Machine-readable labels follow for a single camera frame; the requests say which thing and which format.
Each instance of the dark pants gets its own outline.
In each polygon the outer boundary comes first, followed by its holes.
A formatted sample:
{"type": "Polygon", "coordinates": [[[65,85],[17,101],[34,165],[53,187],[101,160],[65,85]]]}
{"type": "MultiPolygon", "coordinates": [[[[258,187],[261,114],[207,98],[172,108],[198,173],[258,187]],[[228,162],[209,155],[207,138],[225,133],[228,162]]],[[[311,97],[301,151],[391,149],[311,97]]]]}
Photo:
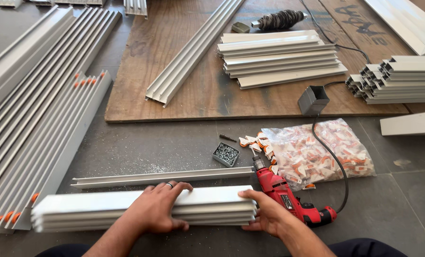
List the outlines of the dark pants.
{"type": "MultiPolygon", "coordinates": [[[[328,246],[338,257],[406,257],[397,249],[378,240],[356,238],[328,246]]],[[[90,248],[82,244],[66,244],[52,247],[36,257],[81,257],[90,248]]]]}

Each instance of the wooden board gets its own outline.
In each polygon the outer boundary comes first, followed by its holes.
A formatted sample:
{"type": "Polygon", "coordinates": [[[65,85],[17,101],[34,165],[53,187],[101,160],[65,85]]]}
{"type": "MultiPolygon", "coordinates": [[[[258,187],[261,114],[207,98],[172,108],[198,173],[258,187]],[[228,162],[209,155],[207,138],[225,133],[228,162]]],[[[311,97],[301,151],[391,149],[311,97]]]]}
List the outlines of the wooden board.
{"type": "MultiPolygon", "coordinates": [[[[356,47],[318,0],[305,2],[331,38],[338,44],[356,47]]],[[[147,87],[221,0],[150,0],[148,3],[149,20],[137,16],[133,22],[106,109],[108,123],[301,116],[297,100],[309,85],[346,79],[346,75],[337,75],[240,90],[236,79],[230,79],[223,72],[223,60],[218,57],[215,46],[219,43],[218,37],[169,105],[162,108],[159,102],[144,100],[147,87]]],[[[307,12],[297,0],[246,0],[224,32],[230,32],[235,21],[250,24],[264,14],[281,9],[307,12]]],[[[291,30],[306,29],[316,29],[310,18],[291,30]]],[[[337,56],[353,74],[365,64],[364,57],[356,51],[341,49],[337,56]]],[[[402,104],[367,105],[362,99],[354,98],[344,85],[332,85],[326,91],[331,101],[324,109],[324,115],[409,113],[402,104]]]]}
{"type": "MultiPolygon", "coordinates": [[[[363,0],[319,1],[352,42],[368,54],[371,63],[380,63],[391,55],[416,55],[363,0]]],[[[413,114],[425,112],[425,103],[407,103],[405,106],[413,114]]]]}

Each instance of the plastic bag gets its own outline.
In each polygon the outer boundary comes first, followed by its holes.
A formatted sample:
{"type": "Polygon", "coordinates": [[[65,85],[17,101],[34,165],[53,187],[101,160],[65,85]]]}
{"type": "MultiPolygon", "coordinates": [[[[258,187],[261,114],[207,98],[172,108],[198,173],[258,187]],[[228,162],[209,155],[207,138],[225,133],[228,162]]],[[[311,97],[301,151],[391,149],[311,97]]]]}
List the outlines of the plastic bag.
{"type": "MultiPolygon", "coordinates": [[[[263,128],[277,158],[279,175],[293,191],[307,184],[342,179],[330,153],[312,135],[312,124],[289,128],[263,128]]],[[[335,153],[348,178],[376,176],[373,161],[343,119],[316,124],[317,136],[335,153]]]]}

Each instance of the box of screws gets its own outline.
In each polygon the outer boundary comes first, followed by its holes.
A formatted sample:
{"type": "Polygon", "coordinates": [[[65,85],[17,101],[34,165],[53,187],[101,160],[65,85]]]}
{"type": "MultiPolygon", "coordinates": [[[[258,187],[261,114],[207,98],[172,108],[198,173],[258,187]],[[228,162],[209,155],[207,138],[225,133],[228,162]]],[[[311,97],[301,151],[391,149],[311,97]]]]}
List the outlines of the box of screws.
{"type": "Polygon", "coordinates": [[[231,168],[235,165],[236,160],[238,159],[239,151],[226,143],[219,143],[217,149],[215,149],[212,154],[212,158],[216,161],[219,161],[223,165],[231,168]]]}

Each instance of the hand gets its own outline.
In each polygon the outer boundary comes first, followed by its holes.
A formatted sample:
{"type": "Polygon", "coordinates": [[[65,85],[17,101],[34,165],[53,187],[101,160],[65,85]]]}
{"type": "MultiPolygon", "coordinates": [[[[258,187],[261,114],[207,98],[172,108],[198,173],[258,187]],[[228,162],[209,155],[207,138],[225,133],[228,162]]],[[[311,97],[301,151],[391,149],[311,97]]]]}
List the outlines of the hand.
{"type": "Polygon", "coordinates": [[[248,226],[242,226],[247,231],[265,231],[274,237],[281,237],[287,230],[287,224],[298,220],[284,207],[267,196],[264,192],[245,190],[238,193],[243,198],[250,198],[259,204],[255,221],[249,222],[248,226]]]}
{"type": "Polygon", "coordinates": [[[192,185],[185,182],[170,181],[173,188],[166,183],[156,187],[148,186],[122,215],[130,223],[137,224],[141,233],[166,233],[175,229],[187,231],[189,224],[180,219],[171,218],[171,209],[176,198],[184,189],[193,190],[192,185]]]}

